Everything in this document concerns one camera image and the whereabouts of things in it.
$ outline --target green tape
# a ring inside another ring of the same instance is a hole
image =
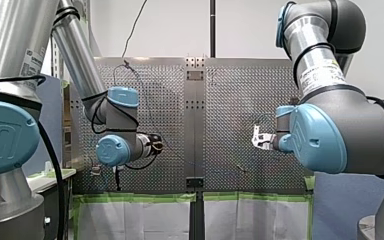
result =
[[[238,192],[204,193],[204,201],[235,201],[238,199]]]
[[[195,194],[165,194],[165,195],[145,195],[133,193],[104,193],[94,195],[76,195],[74,200],[79,203],[176,203],[194,202]]]
[[[307,187],[307,191],[314,190],[314,185],[316,183],[316,176],[305,176],[305,186]]]
[[[279,195],[246,192],[204,193],[204,201],[235,201],[251,199],[277,202],[309,202],[312,195]]]
[[[195,194],[145,195],[133,193],[103,193],[73,196],[74,240],[79,236],[79,215],[82,204],[88,203],[187,203],[196,201]]]
[[[313,196],[311,196],[310,201],[308,203],[308,223],[307,223],[308,240],[313,239],[313,206],[314,206],[314,198]]]

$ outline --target vertical metal pole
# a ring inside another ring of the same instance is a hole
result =
[[[216,57],[216,0],[210,0],[210,48],[211,58]]]

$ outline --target light blue joint cover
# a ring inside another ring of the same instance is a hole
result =
[[[276,109],[276,118],[280,118],[285,115],[288,115],[292,113],[294,109],[295,109],[295,106],[292,106],[292,105],[280,106]]]
[[[40,141],[34,118],[24,109],[0,102],[0,174],[20,168]]]
[[[130,161],[130,147],[119,136],[107,135],[101,138],[96,146],[98,160],[105,166],[124,165]]]
[[[291,141],[291,134],[286,134],[285,136],[281,137],[279,140],[279,150],[281,152],[290,153],[293,152],[293,146]]]
[[[317,172],[338,174],[347,166],[347,151],[332,119],[312,104],[295,108],[290,119],[291,134],[280,139],[284,152],[294,152],[301,164]]]
[[[139,106],[139,94],[134,88],[112,87],[108,89],[108,98],[111,102],[128,107],[137,108]]]

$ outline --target perforated metal panel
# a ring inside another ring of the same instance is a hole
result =
[[[298,96],[286,60],[208,60],[205,189],[302,192],[304,168],[291,155],[253,147],[254,124],[273,133],[275,110]]]
[[[274,132],[276,108],[298,96],[289,61],[201,59],[199,69],[191,68],[191,59],[129,61],[143,85],[130,70],[120,67],[114,72],[123,63],[120,58],[98,59],[97,63],[107,87],[138,89],[139,131],[161,133],[165,150],[149,169],[123,171],[122,191],[185,192],[186,177],[204,176],[205,191],[305,192],[303,177],[308,172],[292,155],[262,151],[251,143],[254,124],[262,125],[264,132]],[[191,76],[194,72],[190,71],[198,71],[204,79],[189,79],[188,71]],[[72,155],[82,170],[75,178],[74,190],[115,191],[110,169],[100,176],[90,174],[91,166],[98,164],[95,144],[102,136],[92,133],[75,95],[72,100],[78,108],[72,112]]]
[[[137,81],[130,70],[117,67],[123,63],[119,58],[99,59],[97,64],[107,87],[126,86],[139,91],[138,131],[160,133],[165,139],[165,150],[158,156],[156,162],[145,170],[122,171],[120,187],[124,192],[185,192],[184,59],[128,61],[139,73],[143,84]],[[80,112],[82,106],[77,111],[80,126],[79,154],[83,171],[76,177],[76,192],[115,191],[115,177],[111,169],[104,168],[100,176],[90,174],[91,166],[98,164],[95,145],[102,136],[93,134],[91,123]],[[138,160],[131,165],[139,167],[149,161],[150,159]]]

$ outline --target white plastic sheet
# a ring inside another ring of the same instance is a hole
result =
[[[205,201],[206,239],[306,240],[311,239],[312,198],[210,197]]]
[[[190,201],[96,198],[77,204],[77,240],[189,240]]]

